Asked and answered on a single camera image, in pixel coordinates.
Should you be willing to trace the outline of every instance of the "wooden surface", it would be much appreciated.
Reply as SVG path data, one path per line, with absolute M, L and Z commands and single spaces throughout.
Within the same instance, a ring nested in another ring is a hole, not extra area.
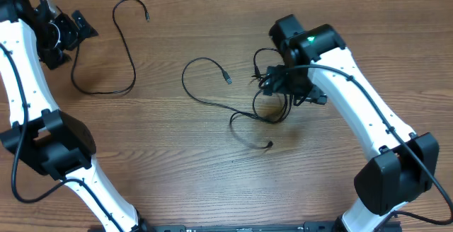
M 91 90 L 124 88 L 132 79 L 124 47 L 111 20 L 118 0 L 55 0 L 67 13 L 80 9 L 100 33 L 81 46 L 77 81 Z M 418 133 L 440 143 L 436 176 L 453 195 L 453 0 L 144 0 L 147 23 L 133 2 L 117 10 L 137 65 L 137 84 L 124 96 L 78 93 L 71 64 L 45 75 L 63 111 L 85 122 L 100 164 L 127 201 L 152 224 L 300 224 L 333 220 L 357 198 L 353 178 L 366 164 L 352 132 L 331 103 L 295 108 L 282 124 L 248 118 L 189 99 L 180 84 L 195 57 L 216 59 L 231 75 L 199 62 L 187 86 L 201 98 L 251 111 L 256 82 L 252 56 L 271 46 L 275 20 L 294 13 L 306 29 L 330 23 L 344 37 L 364 75 L 382 98 Z M 263 53 L 258 65 L 280 63 Z M 0 91 L 0 128 L 8 105 Z M 278 99 L 259 98 L 262 114 Z M 249 148 L 244 141 L 274 147 Z M 0 231 L 85 231 L 98 221 L 64 188 L 38 204 L 19 204 L 9 178 L 13 156 L 0 150 Z M 32 197 L 54 185 L 23 164 L 18 186 Z M 405 210 L 446 219 L 436 190 Z M 451 231 L 402 218 L 407 231 Z

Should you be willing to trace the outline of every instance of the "wooden table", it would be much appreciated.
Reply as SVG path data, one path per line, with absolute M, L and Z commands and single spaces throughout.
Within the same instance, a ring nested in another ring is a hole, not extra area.
M 119 0 L 54 0 L 63 11 L 80 9 L 100 33 L 81 46 L 76 79 L 89 90 L 116 90 L 132 80 L 111 19 Z M 269 28 L 294 13 L 306 29 L 330 23 L 344 37 L 358 65 L 382 98 L 418 133 L 440 143 L 436 176 L 453 195 L 453 0 L 143 0 L 117 10 L 137 65 L 127 95 L 80 94 L 69 78 L 71 63 L 49 71 L 47 82 L 61 109 L 85 122 L 98 159 L 124 198 L 152 224 L 300 224 L 333 220 L 357 198 L 352 180 L 366 164 L 362 150 L 336 109 L 305 104 L 282 124 L 241 117 L 231 132 L 231 112 L 196 103 L 180 77 L 195 57 L 216 59 L 231 75 L 198 62 L 187 71 L 197 96 L 251 111 L 256 82 L 253 53 L 271 47 Z M 281 63 L 265 52 L 258 65 Z M 8 104 L 1 89 L 0 128 Z M 276 97 L 259 97 L 262 114 L 278 109 Z M 251 149 L 274 142 L 271 150 Z M 18 203 L 9 178 L 13 156 L 1 149 L 1 231 L 85 231 L 98 221 L 67 188 L 38 204 Z M 20 164 L 18 187 L 37 196 L 55 182 Z M 404 210 L 446 219 L 436 190 Z M 402 218 L 405 231 L 451 231 Z

